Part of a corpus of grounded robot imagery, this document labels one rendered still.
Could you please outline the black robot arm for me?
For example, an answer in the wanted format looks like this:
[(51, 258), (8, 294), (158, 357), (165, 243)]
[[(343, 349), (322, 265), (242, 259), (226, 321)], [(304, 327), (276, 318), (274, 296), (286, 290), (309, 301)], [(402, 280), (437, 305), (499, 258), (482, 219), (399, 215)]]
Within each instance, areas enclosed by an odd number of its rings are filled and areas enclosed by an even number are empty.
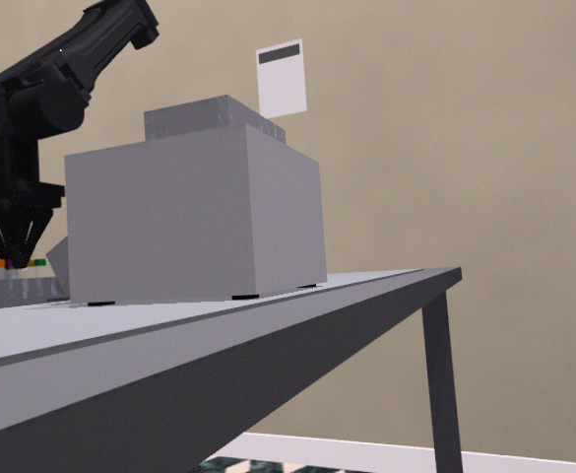
[(83, 12), (71, 30), (0, 73), (0, 182), (32, 180), (32, 144), (78, 129), (100, 72), (133, 37), (138, 50), (160, 35), (146, 0), (101, 0)]

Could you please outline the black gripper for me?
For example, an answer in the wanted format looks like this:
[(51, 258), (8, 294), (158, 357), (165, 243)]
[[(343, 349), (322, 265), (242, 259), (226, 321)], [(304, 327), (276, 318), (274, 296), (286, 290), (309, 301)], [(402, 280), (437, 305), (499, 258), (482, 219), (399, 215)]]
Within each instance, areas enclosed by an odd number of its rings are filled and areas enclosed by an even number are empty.
[(15, 269), (27, 268), (53, 209), (61, 208), (61, 197), (65, 197), (64, 185), (39, 181), (38, 145), (32, 144), (32, 180), (0, 182), (0, 259), (5, 259), (5, 269), (9, 270), (9, 259)]

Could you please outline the grey bench mat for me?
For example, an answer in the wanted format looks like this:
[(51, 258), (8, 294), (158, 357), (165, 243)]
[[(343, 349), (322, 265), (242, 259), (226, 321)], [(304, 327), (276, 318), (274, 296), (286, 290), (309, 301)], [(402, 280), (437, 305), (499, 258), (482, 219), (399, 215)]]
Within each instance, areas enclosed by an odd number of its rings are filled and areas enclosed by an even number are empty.
[(0, 308), (0, 367), (421, 270), (327, 274), (328, 282), (316, 287), (259, 294), (251, 300), (225, 296), (99, 306), (66, 301)]

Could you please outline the small tube with violet cap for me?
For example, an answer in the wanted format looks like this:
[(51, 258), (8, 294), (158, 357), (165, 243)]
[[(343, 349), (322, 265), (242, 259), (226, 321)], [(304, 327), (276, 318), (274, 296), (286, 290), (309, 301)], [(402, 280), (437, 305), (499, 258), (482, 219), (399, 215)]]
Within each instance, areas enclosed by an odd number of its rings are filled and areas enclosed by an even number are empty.
[(11, 259), (7, 260), (7, 267), (9, 267), (9, 279), (19, 279), (19, 269), (13, 267)]

